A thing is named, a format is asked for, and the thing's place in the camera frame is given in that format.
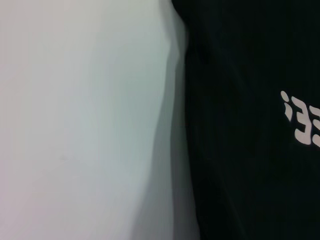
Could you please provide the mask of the black shirt with white print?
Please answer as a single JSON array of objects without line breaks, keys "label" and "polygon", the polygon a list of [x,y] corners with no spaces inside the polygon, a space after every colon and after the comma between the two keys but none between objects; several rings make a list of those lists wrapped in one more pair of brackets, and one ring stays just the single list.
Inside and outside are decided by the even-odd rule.
[{"label": "black shirt with white print", "polygon": [[320,0],[172,0],[200,240],[320,240]]}]

